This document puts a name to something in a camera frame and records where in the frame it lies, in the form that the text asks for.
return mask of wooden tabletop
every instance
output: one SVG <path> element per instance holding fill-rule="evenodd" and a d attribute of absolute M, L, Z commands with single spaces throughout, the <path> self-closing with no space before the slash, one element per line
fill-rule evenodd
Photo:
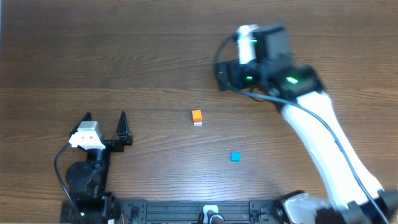
<path fill-rule="evenodd" d="M 244 24 L 287 26 L 297 64 L 317 69 L 362 162 L 397 187 L 397 12 L 396 0 L 3 0 L 0 222 L 59 221 L 53 160 L 87 111 L 105 138 L 127 113 L 134 144 L 112 155 L 108 178 L 117 197 L 326 197 L 274 105 L 218 91 L 213 54 Z M 69 149 L 61 173 L 84 159 Z"/>

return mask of blue cube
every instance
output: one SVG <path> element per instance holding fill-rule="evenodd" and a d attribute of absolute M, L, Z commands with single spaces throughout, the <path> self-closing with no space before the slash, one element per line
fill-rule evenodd
<path fill-rule="evenodd" d="M 241 160 L 241 153 L 240 152 L 231 152 L 231 161 L 239 162 Z"/>

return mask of green light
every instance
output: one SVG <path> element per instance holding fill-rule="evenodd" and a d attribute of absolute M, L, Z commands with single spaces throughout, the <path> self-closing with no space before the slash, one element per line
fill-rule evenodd
<path fill-rule="evenodd" d="M 295 79 L 295 78 L 293 78 L 293 77 L 286 77 L 286 80 L 287 80 L 288 82 L 290 82 L 291 84 L 296 84 L 296 83 L 299 82 L 297 79 Z"/>

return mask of black cable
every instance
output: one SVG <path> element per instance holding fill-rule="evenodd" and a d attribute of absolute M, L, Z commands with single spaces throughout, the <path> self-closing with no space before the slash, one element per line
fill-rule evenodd
<path fill-rule="evenodd" d="M 61 149 L 61 151 L 58 152 L 57 156 L 55 157 L 55 160 L 54 160 L 55 173 L 57 174 L 58 180 L 60 181 L 60 184 L 61 184 L 61 187 L 62 187 L 63 191 L 65 192 L 65 194 L 67 195 L 67 198 L 69 199 L 69 204 L 70 204 L 70 206 L 72 206 L 72 208 L 73 208 L 73 210 L 75 211 L 76 215 L 79 217 L 80 224 L 85 224 L 85 222 L 84 222 L 84 220 L 83 220 L 83 217 L 80 215 L 79 209 L 77 208 L 77 206 L 75 205 L 75 203 L 73 203 L 72 198 L 70 198 L 68 189 L 67 189 L 67 187 L 65 186 L 65 183 L 64 183 L 63 180 L 62 180 L 60 171 L 58 170 L 58 160 L 59 160 L 59 158 L 61 157 L 62 153 L 65 152 L 65 150 L 67 150 L 67 148 L 69 147 L 69 145 L 70 145 L 69 143 L 66 144 L 66 145 Z"/>
<path fill-rule="evenodd" d="M 233 39 L 235 39 L 235 37 L 237 36 L 236 33 L 230 35 L 227 39 L 225 39 L 223 41 L 223 43 L 218 47 L 217 51 L 216 51 L 216 55 L 213 59 L 213 66 L 214 66 L 214 74 L 216 76 L 216 78 L 218 79 L 218 81 L 225 85 L 228 89 L 236 92 L 236 93 L 240 93 L 242 95 L 246 95 L 252 98 L 260 98 L 262 100 L 265 101 L 269 101 L 269 102 L 274 102 L 274 103 L 283 103 L 285 105 L 290 105 L 290 106 L 294 106 L 296 108 L 299 108 L 305 112 L 307 112 L 309 115 L 313 116 L 314 118 L 316 118 L 319 122 L 321 122 L 322 125 L 324 125 L 324 127 L 330 132 L 330 134 L 333 136 L 333 139 L 336 142 L 336 145 L 338 146 L 339 150 L 341 151 L 341 153 L 344 155 L 344 158 L 346 159 L 346 162 L 349 166 L 349 169 L 351 170 L 351 172 L 353 173 L 353 176 L 356 180 L 356 182 L 358 183 L 359 187 L 362 189 L 362 191 L 364 192 L 365 196 L 368 198 L 369 202 L 373 205 L 373 207 L 376 209 L 376 211 L 378 212 L 378 214 L 380 215 L 382 221 L 385 224 L 389 224 L 388 219 L 386 218 L 386 216 L 383 214 L 382 210 L 380 209 L 380 207 L 377 205 L 377 203 L 374 201 L 374 199 L 372 198 L 372 196 L 369 194 L 369 192 L 366 190 L 365 186 L 362 184 L 361 179 L 358 177 L 346 151 L 344 150 L 343 145 L 341 145 L 339 139 L 337 138 L 337 135 L 333 132 L 333 130 L 330 128 L 330 126 L 328 125 L 328 123 L 326 121 L 324 121 L 321 117 L 319 117 L 317 114 L 315 114 L 314 112 L 304 108 L 303 106 L 301 106 L 298 103 L 293 103 L 290 102 L 288 100 L 282 99 L 282 98 L 278 98 L 278 97 L 273 97 L 273 96 L 267 96 L 267 95 L 262 95 L 262 94 L 258 94 L 258 93 L 250 93 L 248 91 L 244 91 L 244 90 L 239 90 L 233 86 L 228 85 L 227 83 L 223 82 L 222 79 L 219 78 L 218 73 L 217 73 L 217 67 L 216 64 L 220 58 L 220 55 L 222 53 L 222 51 L 224 50 L 224 48 L 226 47 L 226 45 Z"/>

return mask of orange cube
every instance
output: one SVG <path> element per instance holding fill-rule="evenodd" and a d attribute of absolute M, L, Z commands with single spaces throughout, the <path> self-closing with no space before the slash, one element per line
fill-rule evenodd
<path fill-rule="evenodd" d="M 200 110 L 192 111 L 192 120 L 194 123 L 201 122 L 201 111 Z"/>

